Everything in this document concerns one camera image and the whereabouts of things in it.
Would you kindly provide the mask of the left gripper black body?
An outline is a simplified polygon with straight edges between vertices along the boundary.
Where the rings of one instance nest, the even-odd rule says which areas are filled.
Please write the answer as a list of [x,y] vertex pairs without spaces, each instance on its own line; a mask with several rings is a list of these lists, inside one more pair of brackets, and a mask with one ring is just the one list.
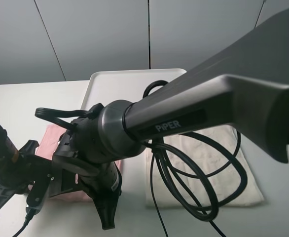
[[0,185],[14,194],[28,194],[36,175],[52,173],[52,162],[35,155],[38,147],[36,140],[29,140],[18,150],[10,140],[0,139]]

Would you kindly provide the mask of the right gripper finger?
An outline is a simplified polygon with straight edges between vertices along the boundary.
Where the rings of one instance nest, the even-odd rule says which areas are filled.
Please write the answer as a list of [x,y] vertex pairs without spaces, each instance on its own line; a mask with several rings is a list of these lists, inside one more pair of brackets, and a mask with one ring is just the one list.
[[114,218],[116,208],[113,206],[97,206],[96,210],[98,212],[99,218],[101,220],[103,230],[111,230],[115,228]]

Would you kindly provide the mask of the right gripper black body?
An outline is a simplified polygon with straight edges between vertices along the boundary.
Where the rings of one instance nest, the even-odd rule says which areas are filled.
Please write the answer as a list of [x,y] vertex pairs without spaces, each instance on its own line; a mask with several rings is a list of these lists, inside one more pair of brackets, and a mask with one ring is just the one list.
[[85,192],[97,210],[115,210],[121,195],[122,176],[115,162],[75,164],[78,190]]

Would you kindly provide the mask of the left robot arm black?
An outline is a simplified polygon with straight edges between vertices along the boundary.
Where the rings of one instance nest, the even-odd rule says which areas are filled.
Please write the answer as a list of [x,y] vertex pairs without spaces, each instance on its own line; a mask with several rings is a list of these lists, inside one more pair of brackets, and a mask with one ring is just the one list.
[[0,209],[14,196],[27,195],[27,215],[40,212],[52,177],[52,162],[35,155],[39,146],[29,140],[17,149],[0,125]]

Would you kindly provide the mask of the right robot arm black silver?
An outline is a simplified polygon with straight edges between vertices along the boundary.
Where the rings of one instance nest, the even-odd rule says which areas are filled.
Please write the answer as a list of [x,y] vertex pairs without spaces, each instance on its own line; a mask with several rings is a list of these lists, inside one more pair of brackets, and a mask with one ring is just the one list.
[[[153,151],[162,178],[195,218],[209,222],[219,207],[247,184],[244,168],[223,146],[197,133],[231,125],[273,159],[287,163],[289,145],[289,9],[275,14],[244,37],[177,79],[160,83],[132,103],[97,104],[74,121],[53,162],[78,177],[105,230],[114,228],[122,177],[115,162]],[[222,201],[201,168],[163,138],[183,134],[220,151],[241,176],[237,190]]]

